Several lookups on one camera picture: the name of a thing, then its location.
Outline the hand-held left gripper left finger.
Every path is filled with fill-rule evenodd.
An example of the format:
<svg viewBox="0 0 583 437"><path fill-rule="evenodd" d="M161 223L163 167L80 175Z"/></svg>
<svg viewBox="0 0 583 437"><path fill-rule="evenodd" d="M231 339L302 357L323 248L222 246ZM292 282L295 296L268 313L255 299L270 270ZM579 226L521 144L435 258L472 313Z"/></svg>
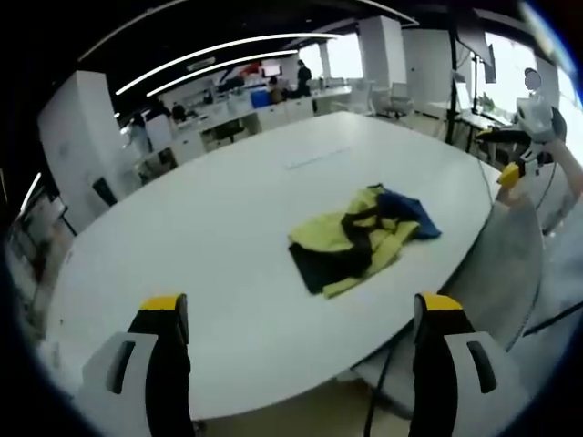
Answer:
<svg viewBox="0 0 583 437"><path fill-rule="evenodd" d="M75 406L102 436L192 436L188 301L146 300L82 370Z"/></svg>

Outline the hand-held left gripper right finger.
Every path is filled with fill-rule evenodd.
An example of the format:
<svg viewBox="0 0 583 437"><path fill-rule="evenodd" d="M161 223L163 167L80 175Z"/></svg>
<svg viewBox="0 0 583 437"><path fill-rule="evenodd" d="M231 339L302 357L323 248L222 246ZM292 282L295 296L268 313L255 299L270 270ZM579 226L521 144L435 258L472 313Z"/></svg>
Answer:
<svg viewBox="0 0 583 437"><path fill-rule="evenodd" d="M531 401L512 357L446 295L415 296L413 373L411 436L498 436Z"/></svg>

